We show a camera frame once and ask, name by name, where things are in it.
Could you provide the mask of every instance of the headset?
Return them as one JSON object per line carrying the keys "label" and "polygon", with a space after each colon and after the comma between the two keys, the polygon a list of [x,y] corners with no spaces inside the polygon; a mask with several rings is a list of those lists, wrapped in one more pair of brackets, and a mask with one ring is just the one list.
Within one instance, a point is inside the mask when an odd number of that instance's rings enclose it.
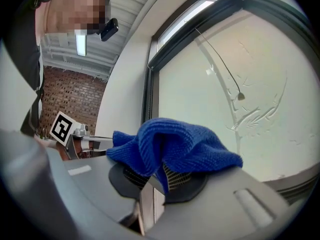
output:
{"label": "headset", "polygon": [[[36,10],[41,3],[47,3],[50,0],[31,0],[30,8]],[[105,42],[119,30],[118,20],[111,18],[110,0],[105,0],[105,20],[99,24],[99,27],[92,26],[93,29],[87,29],[86,35],[100,35],[101,41]]]}

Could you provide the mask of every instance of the hanging wire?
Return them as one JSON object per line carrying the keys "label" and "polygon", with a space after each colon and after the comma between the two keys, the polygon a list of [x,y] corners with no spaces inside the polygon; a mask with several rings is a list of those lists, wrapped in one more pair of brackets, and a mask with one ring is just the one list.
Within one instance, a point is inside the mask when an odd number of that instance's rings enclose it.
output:
{"label": "hanging wire", "polygon": [[216,49],[211,45],[211,43],[209,43],[209,41],[205,38],[205,36],[195,27],[194,28],[196,31],[198,31],[198,33],[204,38],[204,40],[206,40],[206,42],[212,47],[212,49],[215,51],[215,53],[219,56],[219,58],[221,59],[223,65],[225,66],[226,70],[228,70],[230,76],[232,77],[233,81],[235,82],[236,86],[238,87],[239,90],[239,95],[238,95],[238,100],[243,100],[245,98],[244,94],[240,91],[239,85],[237,83],[237,81],[235,80],[234,76],[231,74],[230,70],[228,69],[227,65],[225,64],[224,60],[221,58],[221,56],[219,55],[219,53],[216,51]]}

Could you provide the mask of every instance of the black shirt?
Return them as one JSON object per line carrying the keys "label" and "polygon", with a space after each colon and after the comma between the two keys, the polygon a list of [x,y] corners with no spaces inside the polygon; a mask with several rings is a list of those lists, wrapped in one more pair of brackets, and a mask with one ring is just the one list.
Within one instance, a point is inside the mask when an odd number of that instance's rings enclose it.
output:
{"label": "black shirt", "polygon": [[35,134],[39,126],[40,99],[40,47],[36,41],[36,11],[30,8],[21,10],[12,21],[9,31],[3,38],[5,47],[24,80],[37,93],[30,111],[26,115],[21,131],[29,136]]}

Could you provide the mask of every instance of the brick wall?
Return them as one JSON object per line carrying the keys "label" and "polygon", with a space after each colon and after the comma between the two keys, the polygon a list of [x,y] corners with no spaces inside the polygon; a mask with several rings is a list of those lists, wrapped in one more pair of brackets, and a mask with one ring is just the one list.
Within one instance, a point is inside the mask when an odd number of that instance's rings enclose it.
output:
{"label": "brick wall", "polygon": [[41,129],[47,129],[47,135],[59,111],[79,123],[87,124],[92,135],[101,100],[107,83],[98,78],[54,67],[44,67],[44,97],[40,118]]}

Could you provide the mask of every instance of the cable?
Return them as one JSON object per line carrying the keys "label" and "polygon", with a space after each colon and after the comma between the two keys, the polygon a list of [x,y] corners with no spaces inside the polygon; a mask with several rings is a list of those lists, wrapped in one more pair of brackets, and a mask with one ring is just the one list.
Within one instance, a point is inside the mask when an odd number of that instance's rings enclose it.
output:
{"label": "cable", "polygon": [[204,38],[204,40],[206,40],[206,42],[212,47],[212,49],[215,51],[216,54],[218,54],[219,58],[222,60],[223,65],[225,66],[226,70],[228,70],[230,76],[232,77],[233,81],[235,82],[236,86],[238,87],[239,93],[241,93],[239,85],[237,84],[237,81],[235,80],[234,76],[231,74],[231,72],[229,71],[228,67],[226,66],[224,60],[221,58],[221,56],[219,55],[219,53],[216,51],[216,49],[211,45],[211,43],[209,43],[209,41],[204,37],[204,35],[197,29],[195,28],[196,31],[199,32],[199,34]]}

